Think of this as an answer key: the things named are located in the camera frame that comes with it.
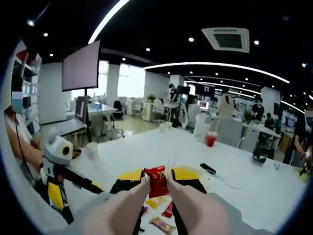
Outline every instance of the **floor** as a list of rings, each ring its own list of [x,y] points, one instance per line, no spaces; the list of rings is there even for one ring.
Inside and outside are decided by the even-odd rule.
[[[44,125],[42,126],[42,136],[40,137],[40,147],[44,149],[45,145],[45,137],[54,128],[55,124],[50,125]],[[157,125],[152,122],[147,122],[142,120],[140,117],[131,117],[131,116],[125,116],[124,120],[122,121],[115,121],[115,128],[121,129],[124,131],[124,136],[127,138],[132,135],[136,135],[138,133],[154,130],[157,128]],[[77,142],[74,140],[74,135],[67,136],[67,140],[71,141],[72,143],[75,143],[81,147],[85,147],[88,143],[87,135],[84,134],[84,132],[80,133],[78,135]],[[97,141],[98,136],[92,136],[92,141]],[[107,142],[109,141],[105,137],[101,137],[98,141],[98,143]],[[285,153],[280,151],[278,149],[277,154],[274,156],[274,159],[283,162]]]

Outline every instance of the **white pillar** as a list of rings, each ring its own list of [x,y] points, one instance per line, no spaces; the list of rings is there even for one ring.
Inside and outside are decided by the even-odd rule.
[[[280,92],[269,87],[263,87],[261,89],[261,98],[263,99],[264,115],[271,113],[273,116],[274,103],[280,105]]]
[[[108,81],[107,81],[107,105],[113,107],[114,102],[118,100],[117,87],[119,78],[119,65],[109,64]]]
[[[185,78],[181,75],[171,75],[170,84],[172,83],[177,88],[177,86],[184,85],[184,80]]]

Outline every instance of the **black ceiling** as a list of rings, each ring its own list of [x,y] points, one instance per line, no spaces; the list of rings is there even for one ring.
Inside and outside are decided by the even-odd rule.
[[[36,10],[28,18],[35,18],[43,1],[34,1]],[[54,1],[36,22],[27,27],[23,38],[36,50],[44,63],[62,61],[66,56],[88,43],[93,31],[117,0]],[[103,48],[123,52],[126,63],[137,66],[174,62],[221,62],[260,69],[290,81],[286,84],[271,76],[254,71],[221,66],[174,66],[151,69],[156,73],[183,76],[210,76],[245,81],[262,86],[275,86],[284,100],[304,107],[313,85],[312,15],[305,5],[301,7],[229,4],[192,0],[130,0],[106,25],[97,39]],[[247,28],[250,35],[250,53],[214,50],[202,28]],[[153,61],[143,63],[128,55]],[[101,54],[102,59],[121,63],[121,55]],[[220,80],[203,78],[218,83]],[[242,87],[242,83],[225,80],[223,84]],[[245,84],[246,89],[260,88]]]

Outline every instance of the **computer screen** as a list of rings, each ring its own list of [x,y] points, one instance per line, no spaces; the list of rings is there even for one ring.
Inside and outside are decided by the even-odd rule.
[[[98,88],[100,41],[89,44],[63,61],[62,91]]]
[[[201,109],[209,109],[209,102],[198,100],[198,106]]]

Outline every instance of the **ceiling light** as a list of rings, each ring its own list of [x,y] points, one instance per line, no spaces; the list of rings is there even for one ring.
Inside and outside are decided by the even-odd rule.
[[[35,26],[35,22],[33,20],[27,20],[26,22],[29,26],[34,27]]]
[[[237,94],[237,95],[243,95],[243,96],[246,96],[246,97],[249,97],[249,98],[254,98],[253,96],[251,96],[251,95],[248,95],[248,94],[240,94],[240,93],[238,93],[238,92],[232,92],[232,91],[228,91],[229,93],[231,93],[231,94]]]
[[[298,110],[299,112],[302,112],[302,113],[304,113],[304,111],[302,111],[302,110],[300,110],[300,109],[298,109],[298,108],[296,108],[296,107],[294,107],[293,105],[291,105],[291,104],[288,104],[287,102],[284,102],[284,101],[281,101],[283,104],[286,104],[286,105],[288,105],[288,106],[290,106],[290,107],[292,107],[292,108],[294,108],[294,109],[296,109],[296,110]]]
[[[246,92],[252,92],[252,93],[255,93],[255,94],[261,94],[259,92],[256,92],[256,91],[253,91],[253,90],[249,90],[249,89],[246,89],[246,88],[241,88],[241,87],[234,87],[234,86],[230,86],[230,85],[225,85],[225,84],[219,84],[219,83],[212,83],[212,82],[195,82],[195,81],[186,81],[186,82],[189,82],[189,83],[200,83],[200,84],[203,84],[203,85],[215,85],[215,86],[221,86],[221,87],[229,87],[229,88],[234,88],[234,89],[238,89],[238,90],[242,90],[242,91],[246,91]]]
[[[106,26],[110,19],[112,19],[113,16],[128,2],[129,0],[118,1],[118,3],[105,15],[96,30],[93,32],[91,38],[88,41],[88,44],[93,43],[96,40],[101,30]]]
[[[162,64],[162,65],[152,65],[152,66],[147,66],[144,67],[144,70],[149,70],[149,69],[156,69],[156,68],[162,68],[162,67],[169,67],[169,66],[179,66],[179,65],[214,65],[214,66],[225,66],[225,67],[233,67],[233,68],[238,68],[238,69],[244,69],[244,70],[250,70],[254,72],[259,72],[263,73],[265,75],[274,77],[276,79],[279,79],[283,82],[290,83],[288,80],[283,79],[282,77],[276,76],[272,73],[265,72],[263,70],[258,70],[255,68],[247,67],[247,66],[242,66],[242,65],[233,65],[233,64],[225,64],[225,63],[217,63],[217,62],[179,62],[179,63],[170,63],[170,64]]]

